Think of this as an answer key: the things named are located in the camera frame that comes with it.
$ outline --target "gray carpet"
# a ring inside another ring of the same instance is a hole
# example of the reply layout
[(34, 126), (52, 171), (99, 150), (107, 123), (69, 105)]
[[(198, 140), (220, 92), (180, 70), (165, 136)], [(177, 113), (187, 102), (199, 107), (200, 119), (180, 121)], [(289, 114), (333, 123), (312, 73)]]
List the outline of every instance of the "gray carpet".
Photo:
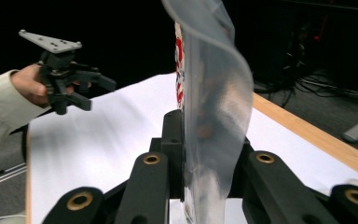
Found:
[[(358, 98), (321, 97), (297, 89), (293, 94), (286, 90), (260, 95), (338, 139), (342, 139), (341, 135), (358, 123)], [(358, 142), (350, 145), (358, 149)], [(0, 169), (23, 162), (20, 133), (10, 136), (0, 147), (5, 149), (0, 150)], [(26, 174), (23, 173), (0, 183), (0, 216), (25, 210), (25, 181)]]

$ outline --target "person's arm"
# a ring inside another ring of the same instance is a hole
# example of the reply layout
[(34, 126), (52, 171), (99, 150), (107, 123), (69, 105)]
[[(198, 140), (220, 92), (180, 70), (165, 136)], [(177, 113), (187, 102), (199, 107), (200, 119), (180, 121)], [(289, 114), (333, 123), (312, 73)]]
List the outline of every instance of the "person's arm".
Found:
[(37, 64), (0, 75), (0, 142), (50, 109), (46, 87), (38, 79)]

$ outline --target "cable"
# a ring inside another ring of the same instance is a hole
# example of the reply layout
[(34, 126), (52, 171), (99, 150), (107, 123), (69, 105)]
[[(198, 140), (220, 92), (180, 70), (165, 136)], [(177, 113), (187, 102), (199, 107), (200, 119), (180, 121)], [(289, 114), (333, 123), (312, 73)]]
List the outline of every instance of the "cable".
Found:
[(10, 215), (10, 216), (0, 217), (0, 219), (1, 218), (7, 218), (7, 217), (25, 217), (25, 215)]

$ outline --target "table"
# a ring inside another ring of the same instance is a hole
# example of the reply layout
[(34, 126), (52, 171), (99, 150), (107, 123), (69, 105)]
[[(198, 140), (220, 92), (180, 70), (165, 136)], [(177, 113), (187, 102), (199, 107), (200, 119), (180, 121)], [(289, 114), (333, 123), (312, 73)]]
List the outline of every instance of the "table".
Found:
[[(163, 116), (176, 109), (175, 74), (158, 75), (30, 123), (27, 223), (41, 223), (66, 192), (107, 192), (127, 180), (133, 162), (161, 137)], [(254, 150), (280, 156), (308, 187), (329, 193), (358, 184), (358, 150), (254, 94), (247, 137)], [(246, 223), (241, 201), (227, 203), (226, 223)]]

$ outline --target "translucent plastic packaging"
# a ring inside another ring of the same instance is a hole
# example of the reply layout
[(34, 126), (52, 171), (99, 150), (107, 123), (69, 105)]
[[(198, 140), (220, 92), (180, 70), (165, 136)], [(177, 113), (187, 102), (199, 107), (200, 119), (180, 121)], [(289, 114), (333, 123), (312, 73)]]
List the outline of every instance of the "translucent plastic packaging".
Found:
[(183, 47), (184, 214), (187, 223), (221, 224), (251, 117), (252, 74), (234, 46), (234, 26), (221, 0), (162, 3), (181, 28)]

